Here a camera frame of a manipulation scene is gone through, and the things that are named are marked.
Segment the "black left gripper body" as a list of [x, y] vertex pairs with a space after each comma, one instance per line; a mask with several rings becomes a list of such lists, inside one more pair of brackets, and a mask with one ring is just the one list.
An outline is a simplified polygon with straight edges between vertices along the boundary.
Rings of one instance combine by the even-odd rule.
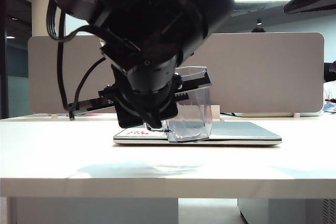
[[122, 105], [167, 105], [176, 89], [177, 55], [121, 55], [111, 59], [114, 97]]

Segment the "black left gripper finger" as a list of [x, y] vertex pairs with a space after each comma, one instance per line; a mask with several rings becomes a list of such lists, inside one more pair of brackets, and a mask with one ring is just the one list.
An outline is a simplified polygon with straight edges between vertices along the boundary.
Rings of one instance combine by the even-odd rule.
[[112, 108], [115, 106], [114, 99], [116, 94], [116, 87], [105, 87], [103, 90], [98, 91], [98, 98], [68, 104], [68, 111], [72, 111], [73, 113], [84, 113]]
[[178, 89], [174, 93], [175, 101], [184, 101], [188, 100], [188, 92], [207, 88], [212, 85], [212, 81], [208, 72], [204, 71], [198, 74], [194, 74], [191, 76], [183, 76], [182, 84], [178, 87]]

